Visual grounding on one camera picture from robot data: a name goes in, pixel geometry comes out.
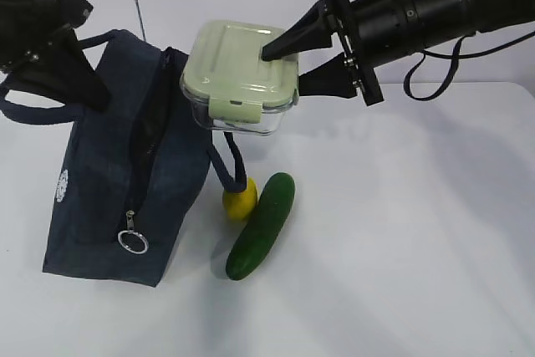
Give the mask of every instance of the printed logo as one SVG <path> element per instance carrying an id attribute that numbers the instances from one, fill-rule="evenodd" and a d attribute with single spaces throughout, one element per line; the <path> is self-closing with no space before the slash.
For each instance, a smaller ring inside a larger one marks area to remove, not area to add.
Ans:
<path id="1" fill-rule="evenodd" d="M 58 187 L 56 188 L 56 201 L 62 202 L 67 192 L 67 185 L 69 184 L 69 171 L 65 170 L 59 176 Z"/>

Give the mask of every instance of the green cucumber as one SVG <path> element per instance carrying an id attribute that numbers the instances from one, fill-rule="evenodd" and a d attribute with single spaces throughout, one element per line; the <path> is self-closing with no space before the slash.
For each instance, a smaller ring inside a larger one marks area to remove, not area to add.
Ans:
<path id="1" fill-rule="evenodd" d="M 295 182 L 277 173 L 267 182 L 249 222 L 236 240 L 227 259 L 227 276 L 242 280 L 268 256 L 288 219 L 295 196 Z"/>

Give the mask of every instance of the zipper pull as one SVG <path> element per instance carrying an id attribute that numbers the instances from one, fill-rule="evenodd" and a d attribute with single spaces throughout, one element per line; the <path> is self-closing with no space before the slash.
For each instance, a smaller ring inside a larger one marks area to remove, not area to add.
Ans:
<path id="1" fill-rule="evenodd" d="M 141 255 L 149 251 L 149 242 L 147 241 L 145 236 L 143 236 L 141 233 L 135 230 L 134 216 L 135 216 L 134 211 L 128 211 L 126 213 L 126 230 L 123 230 L 117 235 L 117 240 L 119 240 L 120 246 L 124 248 L 126 251 L 131 252 L 133 254 Z M 141 250 L 135 250 L 134 248 L 129 246 L 125 241 L 125 238 L 127 236 L 137 237 L 138 240 L 140 240 L 143 243 L 143 248 Z"/>
<path id="2" fill-rule="evenodd" d="M 126 230 L 131 230 L 131 231 L 135 230 L 134 215 L 135 215 L 134 211 L 128 211 L 126 213 Z"/>

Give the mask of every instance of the bag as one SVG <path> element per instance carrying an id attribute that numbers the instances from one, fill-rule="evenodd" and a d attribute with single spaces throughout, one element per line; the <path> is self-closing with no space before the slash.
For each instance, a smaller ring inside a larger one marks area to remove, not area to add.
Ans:
<path id="1" fill-rule="evenodd" d="M 184 216 L 210 163 L 226 190 L 244 191 L 247 175 L 232 135 L 232 179 L 179 88 L 187 55 L 161 52 L 127 31 L 81 41 L 108 42 L 96 69 L 112 95 L 104 113 L 81 105 L 38 109 L 14 105 L 0 89 L 11 120 L 51 125 L 76 120 L 55 195 L 43 271 L 155 287 Z"/>

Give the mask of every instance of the green lid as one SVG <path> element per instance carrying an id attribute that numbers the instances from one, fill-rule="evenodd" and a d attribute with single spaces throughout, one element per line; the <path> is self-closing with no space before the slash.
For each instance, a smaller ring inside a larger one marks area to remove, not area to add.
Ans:
<path id="1" fill-rule="evenodd" d="M 197 36 L 182 88 L 190 99 L 208 103 L 213 119 L 258 123 L 264 110 L 289 109 L 297 96 L 297 55 L 272 62 L 260 57 L 264 45 L 282 33 L 280 28 L 209 22 Z"/>

